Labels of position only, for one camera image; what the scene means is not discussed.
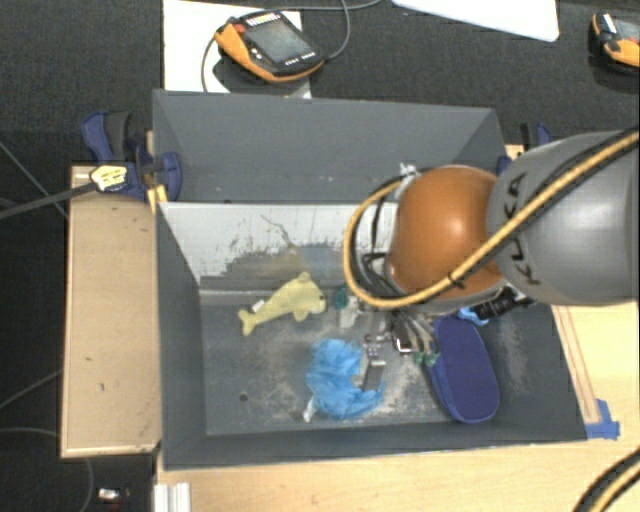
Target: blue cloth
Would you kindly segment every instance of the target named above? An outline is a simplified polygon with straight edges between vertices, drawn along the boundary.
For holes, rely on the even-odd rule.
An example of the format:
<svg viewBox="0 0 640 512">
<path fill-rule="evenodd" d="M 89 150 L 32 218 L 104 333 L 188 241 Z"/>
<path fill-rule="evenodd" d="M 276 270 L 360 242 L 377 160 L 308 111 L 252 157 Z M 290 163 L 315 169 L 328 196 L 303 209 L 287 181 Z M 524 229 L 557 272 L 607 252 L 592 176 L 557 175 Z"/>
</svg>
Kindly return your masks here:
<svg viewBox="0 0 640 512">
<path fill-rule="evenodd" d="M 327 339 L 311 349 L 313 362 L 305 381 L 319 410 L 336 420 L 357 418 L 382 402 L 382 392 L 362 391 L 351 376 L 360 370 L 362 349 L 354 341 Z"/>
</svg>

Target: handheld device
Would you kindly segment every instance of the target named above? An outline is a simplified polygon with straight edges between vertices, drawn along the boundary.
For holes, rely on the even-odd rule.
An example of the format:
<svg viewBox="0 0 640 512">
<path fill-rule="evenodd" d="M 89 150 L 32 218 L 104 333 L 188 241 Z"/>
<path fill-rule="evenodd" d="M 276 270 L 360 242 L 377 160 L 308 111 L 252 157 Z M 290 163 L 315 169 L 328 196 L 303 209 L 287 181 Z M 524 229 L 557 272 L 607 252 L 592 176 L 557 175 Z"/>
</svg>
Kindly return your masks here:
<svg viewBox="0 0 640 512">
<path fill-rule="evenodd" d="M 230 18 L 214 38 L 223 55 L 269 83 L 306 77 L 326 60 L 324 52 L 280 11 Z"/>
<path fill-rule="evenodd" d="M 611 69 L 640 75 L 640 24 L 598 11 L 589 25 L 589 51 Z"/>
</svg>

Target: gray box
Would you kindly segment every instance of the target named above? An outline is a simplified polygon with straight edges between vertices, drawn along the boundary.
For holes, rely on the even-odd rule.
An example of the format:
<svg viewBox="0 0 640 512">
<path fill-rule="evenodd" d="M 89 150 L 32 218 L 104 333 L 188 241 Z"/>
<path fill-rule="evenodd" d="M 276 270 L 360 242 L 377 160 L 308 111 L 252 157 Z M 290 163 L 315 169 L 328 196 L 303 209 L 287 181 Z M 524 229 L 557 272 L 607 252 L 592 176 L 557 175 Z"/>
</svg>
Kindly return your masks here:
<svg viewBox="0 0 640 512">
<path fill-rule="evenodd" d="M 270 97 L 245 103 L 245 98 L 155 96 L 156 151 L 180 153 L 186 171 L 183 199 L 203 201 L 162 204 L 157 216 L 166 468 L 585 439 L 562 346 L 545 306 L 514 311 L 480 329 L 501 392 L 491 421 L 462 425 L 451 420 L 425 372 L 389 351 L 383 354 L 388 368 L 382 406 L 358 420 L 317 415 L 310 424 L 303 422 L 311 396 L 304 383 L 311 345 L 326 337 L 360 340 L 368 329 L 363 316 L 353 328 L 340 330 L 331 307 L 342 283 L 342 232 L 355 204 L 393 176 L 399 162 L 493 168 L 504 149 L 495 114 L 486 109 Z M 251 116 L 250 105 L 255 108 Z M 234 128 L 228 131 L 227 116 L 237 116 L 238 109 L 242 115 L 232 119 Z M 233 141 L 269 119 L 297 121 L 266 130 L 264 140 L 239 157 L 241 148 Z M 387 123 L 384 130 L 376 131 L 374 119 Z M 274 135 L 280 129 L 286 133 Z M 305 145 L 306 137 L 312 140 Z M 275 151 L 275 146 L 286 150 Z M 237 166 L 234 172 L 231 165 Z M 221 204 L 224 200 L 231 204 Z M 389 204 L 383 212 L 380 246 L 389 241 L 394 209 Z M 369 220 L 363 219 L 363 234 Z M 359 240 L 367 242 L 366 235 Z M 300 324 L 287 315 L 243 337 L 238 309 L 303 270 L 329 298 L 329 310 Z"/>
</svg>

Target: blue clamp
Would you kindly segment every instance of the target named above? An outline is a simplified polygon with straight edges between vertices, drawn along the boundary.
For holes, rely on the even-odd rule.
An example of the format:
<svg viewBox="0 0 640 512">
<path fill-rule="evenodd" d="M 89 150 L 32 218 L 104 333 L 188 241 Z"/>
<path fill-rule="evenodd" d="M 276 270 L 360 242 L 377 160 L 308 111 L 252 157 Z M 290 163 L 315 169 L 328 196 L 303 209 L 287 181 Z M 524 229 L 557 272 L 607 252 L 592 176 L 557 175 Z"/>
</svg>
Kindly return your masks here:
<svg viewBox="0 0 640 512">
<path fill-rule="evenodd" d="M 154 174 L 156 182 L 165 185 L 167 198 L 175 201 L 182 187 L 182 166 L 177 153 L 164 153 L 158 162 L 154 161 L 143 137 L 127 136 L 129 117 L 128 112 L 109 113 L 100 110 L 87 116 L 81 123 L 82 138 L 94 160 L 101 165 L 119 162 L 127 169 L 126 185 L 107 191 L 144 202 L 150 187 L 143 177 Z"/>
<path fill-rule="evenodd" d="M 611 439 L 615 441 L 620 437 L 620 422 L 613 421 L 611 419 L 611 413 L 609 412 L 609 406 L 604 400 L 596 399 L 598 409 L 600 410 L 600 416 L 602 421 L 600 423 L 591 423 L 585 425 L 587 431 L 587 437 L 589 439 Z"/>
</svg>

